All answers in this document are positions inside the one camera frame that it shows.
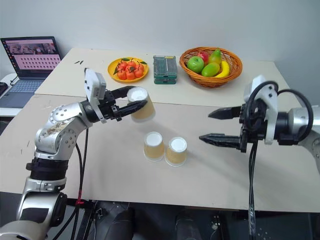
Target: laptop screen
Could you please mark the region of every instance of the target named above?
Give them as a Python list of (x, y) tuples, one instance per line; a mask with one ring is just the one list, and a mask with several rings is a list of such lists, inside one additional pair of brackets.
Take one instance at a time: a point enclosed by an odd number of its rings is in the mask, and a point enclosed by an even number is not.
[(47, 77), (61, 58), (54, 37), (1, 38), (19, 77)]

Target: paper cup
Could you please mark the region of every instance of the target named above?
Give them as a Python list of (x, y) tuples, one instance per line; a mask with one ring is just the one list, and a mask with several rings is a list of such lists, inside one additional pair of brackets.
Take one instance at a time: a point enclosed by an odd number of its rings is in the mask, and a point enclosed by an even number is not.
[(179, 167), (187, 159), (187, 142), (182, 137), (174, 137), (169, 141), (165, 153), (165, 161), (173, 167)]
[(160, 161), (165, 155), (165, 145), (160, 133), (149, 132), (144, 137), (144, 156), (151, 162)]
[(137, 86), (137, 87), (131, 88), (128, 91), (126, 96), (128, 97), (128, 101), (130, 103), (134, 101), (139, 101), (139, 100), (148, 101), (143, 108), (131, 114), (132, 120), (134, 120), (135, 122), (141, 123), (141, 122), (150, 120), (155, 116), (156, 112), (155, 112), (154, 105), (149, 97), (147, 90), (145, 90), (143, 87)]

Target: yellow banana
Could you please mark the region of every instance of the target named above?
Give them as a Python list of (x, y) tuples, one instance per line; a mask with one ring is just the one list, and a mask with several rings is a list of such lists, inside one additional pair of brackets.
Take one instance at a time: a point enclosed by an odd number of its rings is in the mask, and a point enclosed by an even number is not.
[(220, 72), (215, 78), (223, 78), (229, 75), (230, 67), (227, 61), (221, 61), (222, 72)]

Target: white cord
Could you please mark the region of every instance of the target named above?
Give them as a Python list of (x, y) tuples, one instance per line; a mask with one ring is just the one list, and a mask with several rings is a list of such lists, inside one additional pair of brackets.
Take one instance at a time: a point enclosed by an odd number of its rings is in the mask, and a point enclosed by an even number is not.
[(99, 201), (97, 200), (97, 201), (95, 201), (95, 203), (94, 203), (94, 207), (93, 207), (93, 210), (96, 210), (96, 206), (97, 206), (97, 204), (99, 203)]
[(93, 230), (94, 230), (93, 240), (96, 240), (96, 236), (97, 236), (96, 221), (94, 221), (94, 223), (93, 223)]
[(215, 230), (215, 231), (211, 234), (210, 240), (212, 240), (212, 236), (216, 233), (216, 231), (217, 231), (217, 230)]

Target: robotic arm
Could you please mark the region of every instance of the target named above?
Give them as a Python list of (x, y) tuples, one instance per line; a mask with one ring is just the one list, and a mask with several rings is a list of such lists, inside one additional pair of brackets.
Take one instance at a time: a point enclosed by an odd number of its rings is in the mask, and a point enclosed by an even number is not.
[(87, 100), (55, 108), (36, 133), (36, 150), (34, 159), (26, 165), (31, 173), (25, 181), (17, 221), (0, 229), (1, 240), (43, 240), (50, 227), (61, 224), (67, 195), (60, 191), (65, 188), (68, 161), (79, 134), (99, 121), (120, 121), (147, 103), (140, 100), (119, 107), (116, 99), (125, 98), (133, 86), (109, 91), (100, 73), (85, 69), (84, 74)]
[[(292, 108), (289, 112), (278, 112), (277, 96), (291, 92), (300, 97), (306, 107)], [(253, 79), (244, 92), (242, 106), (220, 108), (208, 116), (225, 120), (239, 118), (242, 124), (240, 136), (226, 136), (210, 133), (199, 139), (218, 147), (236, 148), (247, 151), (247, 144), (264, 140), (271, 145), (277, 140), (279, 145), (300, 145), (315, 158), (320, 173), (320, 107), (311, 107), (308, 100), (299, 92), (291, 89), (278, 91), (275, 82), (266, 81), (260, 75)]]

